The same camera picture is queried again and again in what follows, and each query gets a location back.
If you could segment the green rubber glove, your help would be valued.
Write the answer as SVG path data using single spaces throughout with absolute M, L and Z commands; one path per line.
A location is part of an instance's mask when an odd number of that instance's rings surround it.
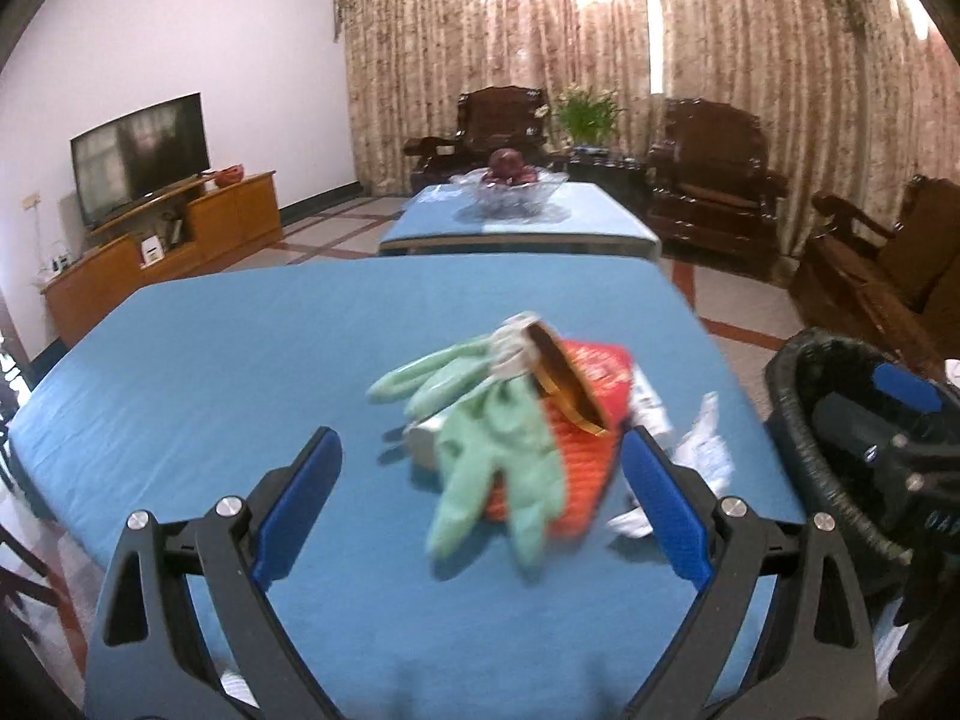
M 371 383 L 366 397 L 371 403 L 405 401 L 407 419 L 420 422 L 439 413 L 475 418 L 485 406 L 511 395 L 509 385 L 493 375 L 490 339 L 475 337 L 386 372 Z
M 459 550 L 500 489 L 514 559 L 526 571 L 540 566 L 568 493 L 562 454 L 526 376 L 491 379 L 454 403 L 436 439 L 436 468 L 443 492 L 427 536 L 431 559 Z

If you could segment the red ornament on cabinet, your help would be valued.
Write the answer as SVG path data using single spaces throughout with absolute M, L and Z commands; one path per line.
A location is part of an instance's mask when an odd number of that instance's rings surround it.
M 218 188 L 231 187 L 244 181 L 245 171 L 242 164 L 231 164 L 213 174 L 213 184 Z

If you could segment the wooden sofa bench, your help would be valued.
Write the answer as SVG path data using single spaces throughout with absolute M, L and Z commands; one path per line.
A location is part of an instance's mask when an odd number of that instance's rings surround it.
M 894 227 L 818 192 L 789 294 L 805 323 L 861 338 L 920 376 L 958 356 L 958 185 L 914 176 Z

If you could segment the glass fruit bowl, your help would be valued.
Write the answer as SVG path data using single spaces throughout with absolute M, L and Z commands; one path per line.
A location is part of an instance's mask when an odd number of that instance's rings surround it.
M 540 218 L 558 188 L 568 182 L 566 172 L 535 169 L 532 182 L 503 184 L 485 177 L 483 169 L 457 174 L 451 184 L 467 200 L 467 216 L 476 220 L 534 220 Z

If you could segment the black trash bin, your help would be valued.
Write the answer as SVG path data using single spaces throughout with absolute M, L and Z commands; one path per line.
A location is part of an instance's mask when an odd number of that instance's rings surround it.
M 958 553 L 958 390 L 861 340 L 807 328 L 766 364 L 768 429 L 805 509 L 861 574 Z

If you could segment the blue cloth coffee table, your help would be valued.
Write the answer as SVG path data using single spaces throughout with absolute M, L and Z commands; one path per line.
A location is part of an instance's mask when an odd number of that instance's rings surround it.
M 382 257 L 483 252 L 619 255 L 657 262 L 662 244 L 603 188 L 565 182 L 539 215 L 506 218 L 483 215 L 468 185 L 423 188 L 377 248 Z

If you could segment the white cream tube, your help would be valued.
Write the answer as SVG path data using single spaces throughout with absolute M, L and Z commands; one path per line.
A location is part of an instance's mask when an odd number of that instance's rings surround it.
M 638 366 L 631 371 L 628 416 L 631 426 L 641 426 L 658 441 L 661 447 L 674 444 L 674 426 L 659 397 L 644 372 Z

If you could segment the white router box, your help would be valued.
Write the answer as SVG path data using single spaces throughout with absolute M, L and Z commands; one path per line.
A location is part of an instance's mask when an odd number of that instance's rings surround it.
M 144 266 L 156 265 L 164 259 L 164 244 L 156 234 L 148 236 L 140 241 L 140 250 L 142 251 L 142 260 Z

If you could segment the potted green plant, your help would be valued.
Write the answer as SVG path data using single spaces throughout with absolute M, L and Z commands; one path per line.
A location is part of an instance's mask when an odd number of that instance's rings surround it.
M 556 106 L 556 119 L 571 146 L 605 148 L 617 132 L 619 115 L 615 89 L 571 85 Z

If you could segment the dark wooden side table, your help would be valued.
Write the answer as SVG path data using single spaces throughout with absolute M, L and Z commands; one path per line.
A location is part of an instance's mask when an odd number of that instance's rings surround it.
M 649 185 L 643 160 L 619 153 L 558 151 L 548 156 L 548 167 L 551 171 L 566 172 L 571 182 L 596 184 L 626 210 L 646 215 Z

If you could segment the orange foam fruit net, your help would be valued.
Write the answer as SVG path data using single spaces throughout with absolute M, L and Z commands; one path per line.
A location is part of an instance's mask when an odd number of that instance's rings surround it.
M 562 515 L 548 525 L 551 538 L 579 538 L 589 530 L 612 475 L 622 422 L 628 413 L 628 387 L 605 387 L 597 400 L 612 426 L 603 436 L 581 431 L 551 400 L 545 400 L 542 406 L 566 473 L 566 507 Z

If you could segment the red snack box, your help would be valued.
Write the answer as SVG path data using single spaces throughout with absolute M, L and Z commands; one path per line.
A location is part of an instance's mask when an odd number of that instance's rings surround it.
M 626 419 L 633 358 L 616 344 L 562 338 L 545 322 L 524 330 L 532 377 L 551 429 L 575 436 L 615 436 Z

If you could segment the wooden TV cabinet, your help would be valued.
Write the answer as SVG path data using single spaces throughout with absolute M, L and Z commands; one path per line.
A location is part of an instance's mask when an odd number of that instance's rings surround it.
M 281 239 L 280 209 L 270 172 L 252 174 L 226 188 L 206 188 L 194 179 L 146 208 L 156 210 L 161 203 L 167 203 L 172 213 L 169 236 L 143 226 L 122 231 L 124 223 L 146 220 L 143 208 L 130 211 L 107 223 L 104 241 L 44 286 L 53 327 L 68 348 L 135 291 L 217 273 Z M 163 241 L 166 255 L 160 263 L 144 266 L 140 241 L 153 234 Z

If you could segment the floral beige curtains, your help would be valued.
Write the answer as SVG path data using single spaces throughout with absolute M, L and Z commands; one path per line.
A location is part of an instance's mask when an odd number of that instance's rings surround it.
M 916 0 L 334 0 L 356 174 L 410 185 L 413 138 L 446 137 L 460 94 L 493 85 L 617 99 L 613 141 L 643 154 L 672 98 L 758 117 L 788 181 L 797 252 L 812 193 L 891 220 L 901 186 L 958 174 L 958 64 Z

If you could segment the white tube with cap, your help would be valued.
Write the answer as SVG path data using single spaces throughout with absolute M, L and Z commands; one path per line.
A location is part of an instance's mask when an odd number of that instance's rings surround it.
M 404 440 L 415 463 L 432 472 L 449 473 L 464 453 L 464 420 L 452 408 L 410 422 Z

